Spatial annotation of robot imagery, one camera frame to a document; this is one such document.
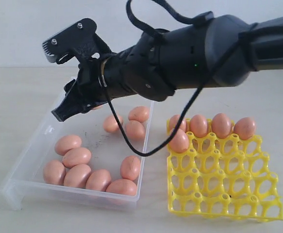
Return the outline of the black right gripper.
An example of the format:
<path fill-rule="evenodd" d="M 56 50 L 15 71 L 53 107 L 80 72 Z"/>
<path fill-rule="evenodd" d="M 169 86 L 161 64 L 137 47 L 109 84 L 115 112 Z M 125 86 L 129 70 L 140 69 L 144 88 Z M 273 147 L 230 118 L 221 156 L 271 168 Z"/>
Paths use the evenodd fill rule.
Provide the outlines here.
<path fill-rule="evenodd" d="M 103 83 L 104 68 L 109 58 L 90 59 L 78 65 L 77 78 L 66 84 L 61 103 L 51 113 L 58 121 L 91 111 L 92 108 L 112 100 L 105 95 L 107 84 Z"/>

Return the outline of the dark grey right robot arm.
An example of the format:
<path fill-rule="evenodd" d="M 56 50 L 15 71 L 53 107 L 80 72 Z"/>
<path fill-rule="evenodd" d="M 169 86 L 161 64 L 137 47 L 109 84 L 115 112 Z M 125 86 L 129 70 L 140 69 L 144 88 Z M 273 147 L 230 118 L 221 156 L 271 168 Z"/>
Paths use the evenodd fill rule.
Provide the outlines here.
<path fill-rule="evenodd" d="M 247 24 L 224 15 L 202 16 L 200 24 L 160 29 L 162 42 L 143 33 L 136 45 L 113 53 L 84 18 L 45 43 L 51 61 L 79 61 L 75 80 L 52 113 L 63 122 L 103 105 L 108 99 L 140 95 L 164 101 L 178 89 L 240 85 L 250 72 L 283 69 L 283 17 Z"/>

